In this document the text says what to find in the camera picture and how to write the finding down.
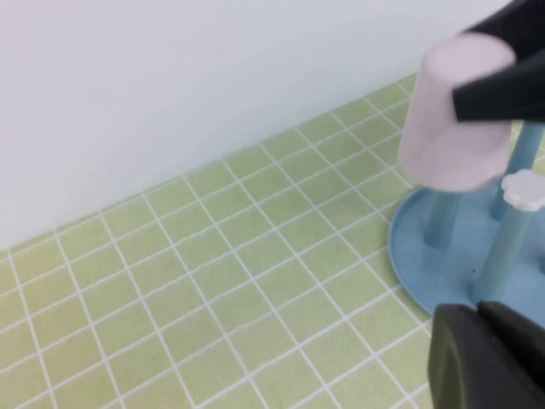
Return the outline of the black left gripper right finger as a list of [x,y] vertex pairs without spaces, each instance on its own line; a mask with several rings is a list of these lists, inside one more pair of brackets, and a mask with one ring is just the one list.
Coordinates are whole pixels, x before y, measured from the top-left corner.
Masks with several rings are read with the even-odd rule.
[[455,88],[460,122],[544,121],[544,1],[512,1],[470,26],[466,33],[491,35],[507,43],[515,64]]

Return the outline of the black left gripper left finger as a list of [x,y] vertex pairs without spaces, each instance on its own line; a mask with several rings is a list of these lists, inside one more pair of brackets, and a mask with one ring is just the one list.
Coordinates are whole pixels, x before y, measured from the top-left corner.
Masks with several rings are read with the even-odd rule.
[[500,302],[440,304],[427,376],[435,408],[544,408],[544,328]]

